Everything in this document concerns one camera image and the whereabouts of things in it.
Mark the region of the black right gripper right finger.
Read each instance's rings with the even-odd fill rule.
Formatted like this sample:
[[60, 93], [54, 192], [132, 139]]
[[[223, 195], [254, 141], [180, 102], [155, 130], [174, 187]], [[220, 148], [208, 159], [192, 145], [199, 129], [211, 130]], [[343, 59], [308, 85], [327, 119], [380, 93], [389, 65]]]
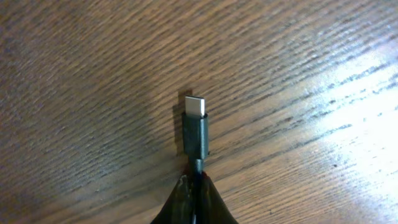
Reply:
[[195, 223], [238, 224], [205, 172], [195, 176]]

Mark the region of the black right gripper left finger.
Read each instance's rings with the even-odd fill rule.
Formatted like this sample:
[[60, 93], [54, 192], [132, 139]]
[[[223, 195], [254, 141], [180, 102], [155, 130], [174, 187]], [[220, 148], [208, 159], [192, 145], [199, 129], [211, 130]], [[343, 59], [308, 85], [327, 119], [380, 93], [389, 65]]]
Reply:
[[164, 206], [151, 224], [189, 224], [193, 218], [192, 182], [188, 175], [181, 175]]

